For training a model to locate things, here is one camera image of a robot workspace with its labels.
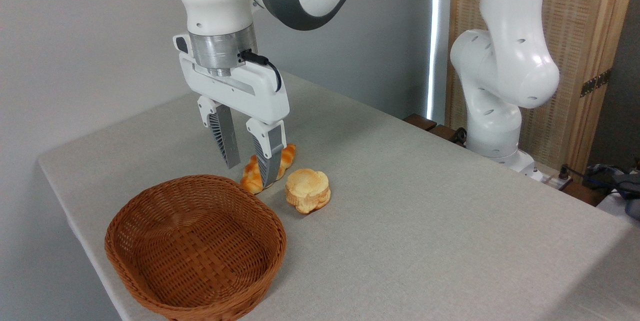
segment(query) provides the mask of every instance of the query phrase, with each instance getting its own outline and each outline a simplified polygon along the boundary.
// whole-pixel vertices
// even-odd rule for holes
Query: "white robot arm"
[[[231,109],[249,115],[263,186],[276,180],[286,146],[283,118],[290,111],[277,68],[258,55],[253,13],[267,9],[297,30],[326,24],[345,0],[182,0],[188,34],[173,38],[190,88],[201,94],[203,124],[215,136],[229,168],[240,163]]]
[[[522,116],[555,93],[560,71],[542,28],[542,0],[480,0],[488,31],[463,32],[451,47],[467,108],[467,148],[533,176],[518,150]]]

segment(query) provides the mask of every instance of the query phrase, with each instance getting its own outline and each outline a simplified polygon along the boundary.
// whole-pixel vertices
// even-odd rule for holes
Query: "bread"
[[[280,180],[282,176],[284,176],[284,173],[291,167],[291,164],[293,164],[293,159],[295,159],[295,157],[296,146],[293,143],[286,144],[286,147],[282,150],[282,156],[280,157],[280,166],[276,180]],[[252,155],[249,159],[249,164],[244,167],[240,186],[254,195],[263,191],[263,178],[260,176],[258,157],[256,157],[256,155]]]
[[[331,199],[329,178],[322,171],[301,168],[286,179],[285,196],[300,214],[322,209]]]

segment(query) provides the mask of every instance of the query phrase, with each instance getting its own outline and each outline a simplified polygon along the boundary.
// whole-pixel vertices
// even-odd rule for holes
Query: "basket rim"
[[[220,301],[217,301],[215,303],[210,303],[207,305],[199,305],[195,307],[182,307],[182,306],[168,305],[167,303],[162,303],[162,301],[160,301],[157,298],[150,298],[147,294],[140,292],[140,290],[145,289],[145,287],[140,287],[141,285],[139,284],[139,282],[136,282],[134,278],[130,276],[131,271],[129,271],[124,267],[122,256],[115,249],[116,245],[115,245],[114,238],[115,238],[115,233],[119,230],[119,224],[116,224],[116,222],[118,222],[119,220],[123,219],[126,215],[128,215],[128,211],[130,211],[130,209],[132,209],[136,205],[136,204],[131,204],[131,201],[135,200],[136,198],[139,198],[145,193],[152,192],[153,189],[160,187],[162,185],[166,185],[169,183],[176,183],[176,182],[178,183],[184,182],[184,181],[192,180],[195,178],[226,182],[230,186],[240,190],[242,193],[247,195],[248,198],[252,201],[252,203],[256,207],[265,211],[266,214],[269,216],[269,219],[273,222],[274,230],[278,233],[278,236],[281,238],[281,242],[278,245],[278,249],[276,250],[275,257],[271,260],[271,262],[269,262],[265,273],[263,273],[260,276],[260,278],[256,280],[256,282],[253,282],[251,285],[255,287],[259,287],[259,289],[265,289],[264,291],[266,292],[270,284],[272,284],[272,282],[274,281],[274,277],[280,270],[280,266],[284,261],[284,256],[286,254],[286,245],[287,245],[287,237],[284,230],[284,226],[282,225],[281,220],[279,219],[277,214],[274,212],[274,210],[270,209],[256,195],[254,195],[253,193],[250,193],[249,191],[246,191],[246,189],[242,188],[234,180],[231,180],[227,177],[219,176],[219,175],[210,175],[210,174],[186,175],[186,176],[166,180],[164,182],[151,186],[147,189],[144,189],[143,191],[139,192],[136,196],[131,198],[131,200],[128,201],[117,212],[117,214],[109,223],[109,226],[107,227],[107,232],[105,235],[105,240],[104,240],[107,258],[109,259],[109,261],[112,262],[112,264],[114,264],[113,265],[114,269],[118,274],[119,278],[121,279],[121,281],[123,282],[124,286],[126,287],[127,291],[131,294],[131,296],[133,296],[133,298],[135,298],[135,300],[137,300],[143,306],[147,304],[151,306],[151,308],[159,308],[162,310],[172,311],[172,312],[203,311],[213,307],[226,309],[226,308],[232,308],[235,305],[244,303],[247,300],[251,299],[251,297],[255,296],[255,292],[252,291],[252,289],[254,289],[255,287],[245,287],[245,289],[243,289],[240,292],[234,293],[231,296],[222,298]]]

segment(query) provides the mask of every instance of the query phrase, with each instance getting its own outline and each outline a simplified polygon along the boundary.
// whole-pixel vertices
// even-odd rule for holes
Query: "brown woven basket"
[[[176,321],[231,321],[265,296],[284,258],[278,216],[233,180],[192,175],[132,198],[107,257],[142,306]]]

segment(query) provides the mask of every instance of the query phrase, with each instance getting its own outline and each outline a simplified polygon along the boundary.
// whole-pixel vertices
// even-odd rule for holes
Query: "croissant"
[[[295,157],[296,146],[293,143],[286,144],[286,147],[282,149],[280,167],[278,169],[278,176],[276,177],[276,180],[280,180],[282,176],[284,176],[284,173],[291,167],[291,164],[293,164],[293,159]],[[256,157],[256,155],[252,155],[249,159],[249,164],[244,167],[240,186],[254,195],[263,191],[263,178],[260,176],[258,157]]]

